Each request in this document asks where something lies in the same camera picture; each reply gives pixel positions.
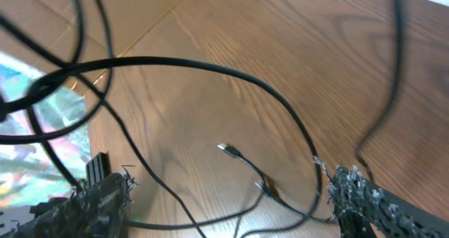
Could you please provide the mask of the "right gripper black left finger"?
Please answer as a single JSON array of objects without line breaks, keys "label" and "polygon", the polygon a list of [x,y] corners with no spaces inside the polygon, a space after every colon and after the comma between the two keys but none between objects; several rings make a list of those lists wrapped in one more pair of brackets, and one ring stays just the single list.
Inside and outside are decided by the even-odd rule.
[{"label": "right gripper black left finger", "polygon": [[15,209],[2,210],[2,237],[122,237],[126,207],[135,179],[112,173],[94,185],[84,185],[69,197],[54,197],[29,207],[30,220],[20,220]]}]

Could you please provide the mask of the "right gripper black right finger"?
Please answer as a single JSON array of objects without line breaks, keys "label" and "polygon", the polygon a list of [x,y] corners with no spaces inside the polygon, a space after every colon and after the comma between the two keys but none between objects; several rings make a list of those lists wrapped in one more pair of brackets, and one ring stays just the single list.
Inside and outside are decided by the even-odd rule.
[{"label": "right gripper black right finger", "polygon": [[330,179],[342,237],[448,238],[448,221],[434,216],[367,180],[357,169],[337,167]]}]

